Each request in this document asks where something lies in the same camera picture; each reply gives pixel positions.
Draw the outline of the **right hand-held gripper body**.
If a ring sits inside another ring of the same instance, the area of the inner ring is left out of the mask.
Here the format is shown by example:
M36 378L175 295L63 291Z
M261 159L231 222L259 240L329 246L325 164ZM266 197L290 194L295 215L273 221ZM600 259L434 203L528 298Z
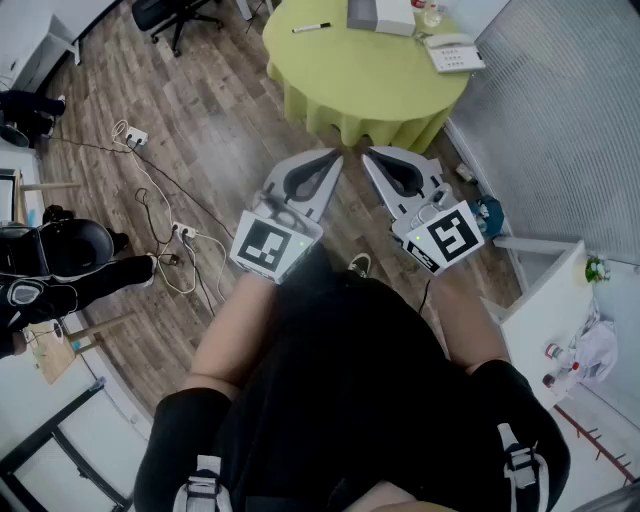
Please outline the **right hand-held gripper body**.
M441 184L391 224L402 248L433 276L439 276L484 245L484 237L467 202Z

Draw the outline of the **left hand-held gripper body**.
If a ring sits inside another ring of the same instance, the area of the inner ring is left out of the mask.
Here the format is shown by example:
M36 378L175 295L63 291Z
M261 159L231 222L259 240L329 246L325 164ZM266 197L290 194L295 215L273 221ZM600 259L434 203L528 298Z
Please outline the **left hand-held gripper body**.
M230 257L246 271L281 284L320 241L323 228L264 190L242 213Z

